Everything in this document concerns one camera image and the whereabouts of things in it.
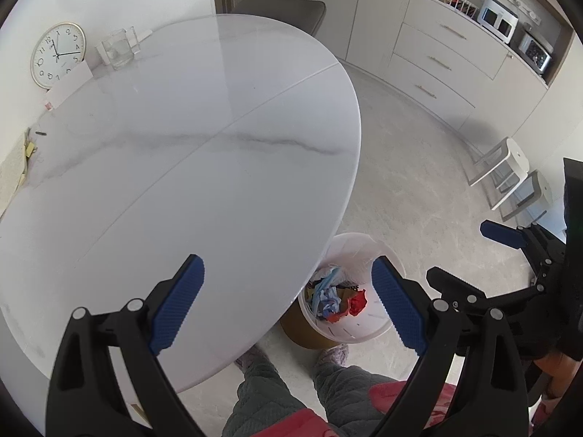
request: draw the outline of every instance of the human leg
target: human leg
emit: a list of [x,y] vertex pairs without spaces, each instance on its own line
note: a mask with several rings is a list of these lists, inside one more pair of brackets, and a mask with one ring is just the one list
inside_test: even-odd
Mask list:
[[245,381],[239,398],[223,429],[223,437],[249,437],[305,409],[290,393],[269,358],[257,347],[237,360]]
[[366,437],[384,416],[372,406],[368,390],[395,380],[359,366],[344,367],[347,355],[346,345],[324,351],[314,367],[314,388],[331,424],[349,437]]

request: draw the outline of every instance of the gray quilted pants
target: gray quilted pants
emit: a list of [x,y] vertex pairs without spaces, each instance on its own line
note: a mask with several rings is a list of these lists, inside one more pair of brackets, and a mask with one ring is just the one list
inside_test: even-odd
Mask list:
[[[383,414],[371,405],[368,390],[394,381],[358,366],[345,368],[333,363],[317,367],[313,378],[330,427],[340,437],[371,434]],[[305,408],[266,360],[257,360],[247,369],[237,395],[239,400],[223,429],[223,437],[250,437]]]

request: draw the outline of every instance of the white stool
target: white stool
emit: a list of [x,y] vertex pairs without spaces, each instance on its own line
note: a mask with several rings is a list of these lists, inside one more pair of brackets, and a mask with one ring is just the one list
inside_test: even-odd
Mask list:
[[532,194],[528,197],[522,199],[518,202],[516,208],[512,210],[508,215],[502,216],[502,221],[506,222],[506,220],[511,219],[512,217],[517,216],[520,212],[527,209],[531,205],[537,203],[539,200],[543,205],[542,213],[536,217],[533,221],[538,221],[544,214],[547,213],[547,210],[550,208],[550,205],[553,204],[553,193],[550,190],[550,185],[544,176],[538,172],[538,170],[533,170],[527,177],[528,179],[532,180]]
[[480,172],[476,177],[474,177],[469,184],[471,186],[476,185],[486,176],[491,174],[497,167],[499,167],[504,161],[508,164],[508,167],[511,169],[510,173],[500,181],[499,184],[496,185],[496,190],[500,190],[506,182],[508,182],[513,175],[518,176],[518,182],[513,185],[510,189],[505,190],[502,198],[496,202],[496,204],[492,207],[492,210],[496,210],[500,205],[509,198],[512,193],[518,189],[520,184],[522,184],[528,177],[528,170],[530,169],[530,164],[526,156],[524,156],[523,151],[520,149],[520,146],[516,144],[512,138],[504,138],[500,143],[494,146],[488,153],[478,159],[474,165],[480,164],[481,162],[487,161],[490,157],[492,157],[496,152],[500,151],[500,155],[494,160],[494,163],[491,165],[486,165],[486,168]]

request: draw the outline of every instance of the blue gripper pad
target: blue gripper pad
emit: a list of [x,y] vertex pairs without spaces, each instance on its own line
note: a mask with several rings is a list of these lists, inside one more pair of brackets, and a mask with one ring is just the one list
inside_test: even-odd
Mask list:
[[194,260],[182,271],[182,275],[176,279],[172,289],[152,319],[150,350],[155,357],[173,344],[204,279],[204,262],[195,256]]
[[382,258],[377,258],[372,264],[371,275],[372,286],[395,324],[403,345],[415,350],[417,355],[423,355],[427,348],[425,322],[401,286],[399,279],[395,277]]
[[480,225],[480,233],[486,238],[516,250],[524,248],[527,245],[527,241],[518,230],[490,220],[484,220],[482,222]]

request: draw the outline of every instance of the gray stool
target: gray stool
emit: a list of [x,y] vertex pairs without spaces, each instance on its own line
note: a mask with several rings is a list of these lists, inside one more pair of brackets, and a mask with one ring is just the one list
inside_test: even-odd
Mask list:
[[549,183],[546,181],[546,179],[544,179],[544,176],[536,169],[533,170],[528,175],[528,177],[525,179],[525,182],[528,182],[528,179],[532,179],[533,190],[532,194],[518,202],[514,210],[512,210],[508,215],[502,217],[502,222],[506,222],[506,220],[517,216],[520,212],[530,207],[531,205],[535,204],[539,200],[544,202],[543,213],[536,217],[534,221],[537,221],[538,219],[540,219],[540,217],[547,213],[547,210],[553,203],[553,194],[550,190]]
[[326,4],[315,0],[241,0],[231,13],[282,21],[313,36],[322,24]]

